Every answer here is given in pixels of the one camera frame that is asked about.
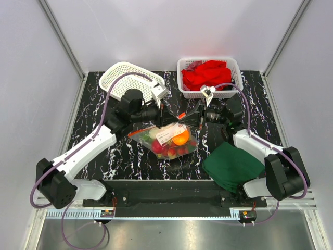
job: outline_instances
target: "white laundry basket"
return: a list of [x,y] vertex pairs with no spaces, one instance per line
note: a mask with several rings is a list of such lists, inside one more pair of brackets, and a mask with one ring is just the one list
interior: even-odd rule
[[[195,61],[202,61],[205,63],[206,61],[216,60],[216,61],[224,61],[227,63],[227,68],[231,70],[232,78],[235,80],[235,84],[241,90],[243,90],[243,81],[241,78],[240,70],[238,64],[235,59],[229,57],[198,57],[198,58],[187,58],[187,59],[180,59],[177,64],[177,81],[178,81],[178,88],[179,91],[183,93],[186,99],[199,99],[204,98],[204,95],[200,91],[186,91],[183,90],[183,74],[182,70],[186,69],[191,63]],[[214,98],[231,98],[234,94],[238,91],[233,88],[233,90],[221,90],[215,91]]]
[[152,99],[151,88],[153,88],[157,83],[164,84],[164,79],[158,74],[152,73],[149,70],[130,64],[129,62],[118,62],[111,66],[99,79],[99,86],[102,90],[108,92],[111,84],[119,76],[129,72],[141,73],[153,81],[150,82],[146,78],[136,75],[129,75],[120,79],[113,87],[110,96],[120,101],[120,98],[129,89],[138,89],[142,92],[144,100],[149,101]]

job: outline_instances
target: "produce label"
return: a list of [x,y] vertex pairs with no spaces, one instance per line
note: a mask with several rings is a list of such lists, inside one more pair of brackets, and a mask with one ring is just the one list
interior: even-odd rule
[[179,134],[185,132],[185,130],[186,130],[185,125],[176,123],[175,125],[171,126],[170,128],[158,133],[156,135],[156,139],[162,145],[162,144],[168,142],[172,137],[175,137],[176,135],[179,135]]

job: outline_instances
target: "plastic bag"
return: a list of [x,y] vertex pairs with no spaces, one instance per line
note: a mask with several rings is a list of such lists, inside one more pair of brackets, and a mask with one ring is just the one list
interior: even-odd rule
[[136,131],[129,137],[150,149],[159,159],[172,160],[198,148],[198,141],[190,128],[178,123],[160,129],[152,126]]

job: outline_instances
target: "green cloth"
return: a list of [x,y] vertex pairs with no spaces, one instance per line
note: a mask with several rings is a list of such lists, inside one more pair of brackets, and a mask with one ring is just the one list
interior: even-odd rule
[[204,160],[203,169],[220,187],[235,193],[237,185],[258,177],[264,165],[243,149],[224,142]]

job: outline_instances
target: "black tabletop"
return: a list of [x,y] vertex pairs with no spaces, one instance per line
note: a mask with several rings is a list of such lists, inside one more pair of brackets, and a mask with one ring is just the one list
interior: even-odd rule
[[[190,111],[196,99],[185,99],[178,91],[176,71],[157,71],[170,90],[166,98],[175,115]],[[103,110],[106,92],[98,86],[103,72],[90,72],[83,91],[79,111],[72,130],[69,149],[89,135],[98,125]],[[259,71],[243,71],[244,90],[251,111],[251,129],[260,137],[281,145],[277,126],[268,101]],[[214,99],[213,104],[222,107],[223,100]],[[150,123],[136,124],[134,130],[151,126]],[[125,137],[92,160],[77,175],[78,179],[135,179],[135,180],[200,180],[210,179],[202,168],[202,162],[222,142],[220,125],[207,123],[201,130],[192,128],[199,148],[189,155],[174,160],[159,160],[156,155],[140,143]]]

